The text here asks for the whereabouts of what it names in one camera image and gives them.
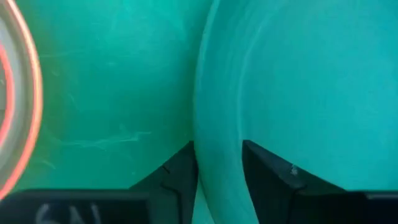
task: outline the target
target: teal background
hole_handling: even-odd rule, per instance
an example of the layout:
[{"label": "teal background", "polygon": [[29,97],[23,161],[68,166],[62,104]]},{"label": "teal background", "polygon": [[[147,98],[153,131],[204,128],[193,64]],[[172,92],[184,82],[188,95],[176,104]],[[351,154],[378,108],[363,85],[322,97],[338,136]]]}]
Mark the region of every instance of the teal background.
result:
[{"label": "teal background", "polygon": [[194,130],[216,223],[257,223],[243,139],[345,189],[398,189],[397,24],[390,0],[215,1]]},{"label": "teal background", "polygon": [[[210,0],[17,4],[40,57],[44,113],[16,190],[126,189],[193,139]],[[194,220],[211,223],[200,187]]]}]

